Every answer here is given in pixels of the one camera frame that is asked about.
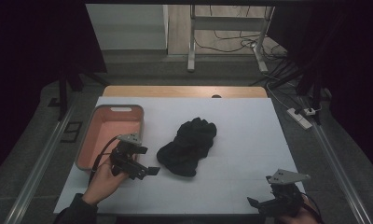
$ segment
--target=white wall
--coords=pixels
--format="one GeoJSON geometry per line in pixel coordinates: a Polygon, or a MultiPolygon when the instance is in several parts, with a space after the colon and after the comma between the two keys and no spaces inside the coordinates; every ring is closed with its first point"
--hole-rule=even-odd
{"type": "Polygon", "coordinates": [[[86,6],[101,49],[167,48],[167,6],[86,6]]]}

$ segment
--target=plastic bin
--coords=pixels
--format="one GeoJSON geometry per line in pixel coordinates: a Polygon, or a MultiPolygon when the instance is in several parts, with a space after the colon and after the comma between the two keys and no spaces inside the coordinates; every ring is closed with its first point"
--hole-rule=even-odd
{"type": "MultiPolygon", "coordinates": [[[[138,133],[143,138],[144,110],[139,105],[99,105],[91,117],[81,147],[76,156],[76,167],[80,170],[90,171],[97,155],[105,145],[115,136],[120,134],[138,133]]],[[[117,146],[114,141],[105,151],[111,153],[117,146]]]]}

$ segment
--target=metal rail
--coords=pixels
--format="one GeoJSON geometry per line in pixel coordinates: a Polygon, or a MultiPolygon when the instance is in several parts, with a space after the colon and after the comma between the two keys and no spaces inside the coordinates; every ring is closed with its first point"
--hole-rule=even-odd
{"type": "Polygon", "coordinates": [[[24,183],[24,186],[21,189],[18,198],[16,199],[11,210],[9,211],[6,221],[4,223],[21,223],[24,214],[26,213],[26,210],[29,207],[30,201],[33,199],[33,196],[35,195],[35,191],[42,179],[42,176],[47,170],[53,152],[55,151],[57,145],[60,142],[62,133],[67,125],[67,122],[74,113],[74,110],[76,108],[76,101],[79,98],[79,94],[72,94],[70,98],[71,102],[67,113],[61,121],[58,121],[55,129],[50,135],[49,140],[44,146],[44,149],[42,150],[37,161],[35,162],[35,166],[32,172],[30,173],[29,177],[24,183]]]}
{"type": "MultiPolygon", "coordinates": [[[[303,105],[306,105],[303,99],[299,98],[299,100],[302,102],[303,105]]],[[[341,165],[341,162],[338,159],[338,156],[334,148],[332,147],[328,138],[326,137],[323,127],[321,125],[318,125],[316,122],[313,122],[312,128],[314,130],[314,134],[320,142],[321,148],[324,152],[324,155],[326,156],[326,159],[328,160],[332,172],[334,173],[335,178],[337,179],[338,184],[340,185],[340,188],[343,190],[346,199],[350,205],[350,208],[352,209],[352,212],[354,213],[358,223],[372,224],[373,222],[370,219],[369,214],[367,213],[367,210],[361,198],[359,197],[357,190],[352,184],[350,178],[347,177],[347,174],[343,166],[341,165]]]]}

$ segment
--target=power strip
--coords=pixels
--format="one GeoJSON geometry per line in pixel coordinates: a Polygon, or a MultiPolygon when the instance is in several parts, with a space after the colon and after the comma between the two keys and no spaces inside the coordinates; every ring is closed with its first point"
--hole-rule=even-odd
{"type": "Polygon", "coordinates": [[[311,123],[303,118],[301,114],[296,114],[294,108],[288,109],[286,112],[298,123],[302,126],[303,129],[308,130],[312,127],[311,123]]]}

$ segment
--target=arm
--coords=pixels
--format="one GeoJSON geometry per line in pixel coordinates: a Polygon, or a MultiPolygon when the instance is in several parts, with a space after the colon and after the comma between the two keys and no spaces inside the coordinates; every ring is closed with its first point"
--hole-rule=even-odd
{"type": "MultiPolygon", "coordinates": [[[[303,200],[305,201],[305,204],[312,209],[309,200],[305,196],[303,196],[303,200]]],[[[277,219],[284,224],[318,224],[314,215],[303,207],[300,208],[295,217],[281,216],[277,217],[277,219]]]]}
{"type": "Polygon", "coordinates": [[[97,204],[113,194],[120,183],[129,177],[125,173],[113,176],[111,167],[109,159],[99,166],[85,193],[76,194],[70,207],[58,215],[56,224],[96,223],[97,204]]]}

